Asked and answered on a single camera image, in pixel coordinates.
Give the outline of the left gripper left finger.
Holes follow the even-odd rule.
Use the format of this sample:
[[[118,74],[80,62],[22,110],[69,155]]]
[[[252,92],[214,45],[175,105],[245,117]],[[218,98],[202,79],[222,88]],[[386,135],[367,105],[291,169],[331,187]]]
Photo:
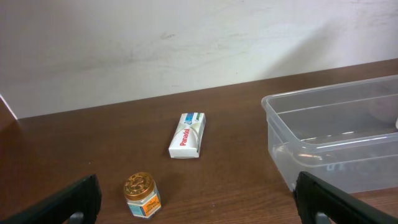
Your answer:
[[[2,223],[95,223],[102,194],[97,175],[86,176]]]

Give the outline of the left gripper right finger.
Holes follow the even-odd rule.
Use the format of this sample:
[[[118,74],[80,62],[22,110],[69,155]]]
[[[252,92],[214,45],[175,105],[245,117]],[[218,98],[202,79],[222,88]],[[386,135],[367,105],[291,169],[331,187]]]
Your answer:
[[[305,171],[298,175],[294,200],[302,223],[397,224],[397,218]]]

